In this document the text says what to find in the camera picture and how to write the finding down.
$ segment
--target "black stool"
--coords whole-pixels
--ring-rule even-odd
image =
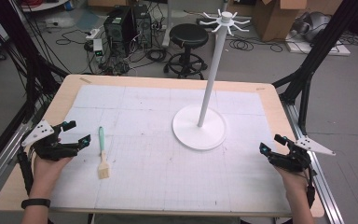
[[[164,73],[168,73],[171,69],[178,75],[178,78],[199,74],[200,79],[203,80],[201,70],[207,69],[208,65],[200,56],[191,53],[191,50],[205,45],[208,37],[208,33],[196,24],[174,26],[170,31],[170,39],[180,48],[185,48],[185,52],[173,55],[165,64]]]

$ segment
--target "jewelry stand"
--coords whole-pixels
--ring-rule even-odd
[[[217,111],[208,108],[208,104],[216,78],[217,67],[220,62],[220,57],[222,56],[227,31],[232,35],[229,27],[234,26],[240,31],[247,32],[234,23],[245,24],[249,22],[232,20],[237,13],[234,15],[226,11],[220,13],[220,10],[218,10],[218,13],[219,18],[213,18],[204,13],[207,18],[214,19],[215,21],[201,22],[201,24],[205,25],[218,24],[216,29],[212,31],[213,33],[217,32],[217,39],[202,106],[189,105],[184,107],[175,115],[172,122],[172,128],[176,138],[182,142],[182,144],[197,150],[209,150],[218,147],[226,139],[227,125],[224,118]]]

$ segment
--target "brush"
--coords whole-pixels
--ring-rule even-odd
[[[98,177],[100,177],[100,179],[105,179],[110,176],[110,167],[109,167],[109,163],[107,163],[106,161],[106,153],[104,150],[103,127],[100,127],[99,135],[100,135],[101,163],[98,166]]]

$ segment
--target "computer tower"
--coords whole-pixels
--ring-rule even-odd
[[[147,13],[147,5],[138,4],[134,5],[133,18],[135,21],[135,29],[138,44],[141,47],[150,49],[152,47],[152,30],[151,30],[151,18],[150,14]]]
[[[131,7],[114,6],[103,23],[103,27],[113,55],[127,57],[130,54],[130,42],[136,34]]]

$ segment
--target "wristband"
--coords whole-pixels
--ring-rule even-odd
[[[22,201],[21,208],[25,209],[29,205],[44,205],[47,208],[50,208],[49,199],[27,199]]]

